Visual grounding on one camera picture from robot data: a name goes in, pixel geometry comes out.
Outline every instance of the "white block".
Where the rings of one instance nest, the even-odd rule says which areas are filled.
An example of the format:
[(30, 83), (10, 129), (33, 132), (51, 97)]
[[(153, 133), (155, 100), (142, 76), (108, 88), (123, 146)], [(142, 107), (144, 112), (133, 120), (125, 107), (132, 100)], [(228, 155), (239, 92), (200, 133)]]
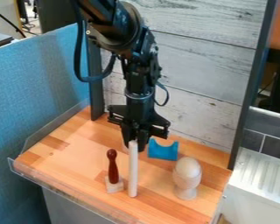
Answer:
[(124, 190), (122, 177), (119, 177), (118, 183), (111, 184), (109, 181), (109, 177), (106, 176), (105, 182), (106, 182), (107, 193), (118, 193)]

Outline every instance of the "white cylinder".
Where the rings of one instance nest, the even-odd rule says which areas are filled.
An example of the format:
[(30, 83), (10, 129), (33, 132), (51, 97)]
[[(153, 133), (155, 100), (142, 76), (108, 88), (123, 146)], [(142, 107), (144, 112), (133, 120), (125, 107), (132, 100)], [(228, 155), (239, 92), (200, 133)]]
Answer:
[(137, 196), (138, 182), (138, 145), (136, 141), (129, 142), (129, 196)]

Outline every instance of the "wooden peg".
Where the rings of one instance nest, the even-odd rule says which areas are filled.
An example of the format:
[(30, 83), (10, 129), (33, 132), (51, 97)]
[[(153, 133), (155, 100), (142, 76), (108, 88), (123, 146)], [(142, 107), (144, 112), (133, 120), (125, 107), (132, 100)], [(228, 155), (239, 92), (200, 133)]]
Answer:
[(109, 165), (108, 165), (108, 180), (111, 184), (117, 184), (119, 180), (119, 175), (118, 175), (118, 168), (116, 165), (116, 157), (117, 157), (117, 152), (116, 150), (108, 150), (107, 151), (107, 157), (109, 160)]
[(108, 176), (105, 177), (107, 193), (117, 193), (123, 191), (123, 179), (119, 176), (116, 165), (116, 150), (108, 150), (107, 157), (109, 160)]

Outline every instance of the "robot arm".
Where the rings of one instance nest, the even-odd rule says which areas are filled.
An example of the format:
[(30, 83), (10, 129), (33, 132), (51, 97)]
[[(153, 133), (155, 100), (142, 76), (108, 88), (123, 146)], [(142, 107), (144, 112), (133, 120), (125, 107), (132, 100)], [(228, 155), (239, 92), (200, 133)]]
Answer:
[[(127, 101), (126, 105), (110, 105), (108, 120), (121, 126), (125, 145), (128, 147), (129, 141), (137, 140), (138, 151), (143, 151), (151, 136), (167, 138), (170, 122), (154, 109), (156, 86), (165, 89), (158, 82), (161, 77), (158, 47), (137, 9), (130, 3), (117, 0), (72, 0), (72, 3), (79, 26), (78, 40), (88, 26), (89, 38), (112, 52), (101, 78), (112, 72), (116, 57), (122, 62)], [(77, 66), (75, 72), (81, 81), (98, 79), (97, 76), (96, 80), (94, 77), (81, 77)]]

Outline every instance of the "black frame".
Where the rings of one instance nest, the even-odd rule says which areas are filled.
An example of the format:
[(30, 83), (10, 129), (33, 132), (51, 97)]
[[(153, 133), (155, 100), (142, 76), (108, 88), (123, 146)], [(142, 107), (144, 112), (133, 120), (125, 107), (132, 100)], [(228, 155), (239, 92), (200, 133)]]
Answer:
[(244, 125), (246, 122), (247, 115), (249, 113), (249, 107), (251, 105), (251, 102), (255, 99), (258, 89), (257, 87), (259, 86), (261, 81), (260, 78), (261, 76), (263, 76), (264, 66), (268, 58), (268, 45), (270, 43), (271, 26), (274, 21), (278, 3), (278, 0), (268, 0), (267, 2), (266, 10), (262, 21), (260, 38), (258, 39), (258, 44), (255, 51), (255, 58), (250, 72), (244, 101), (241, 107), (241, 114), (234, 136), (233, 148), (229, 158), (229, 163), (227, 167), (229, 170), (233, 170), (235, 168), (235, 161), (239, 152)]

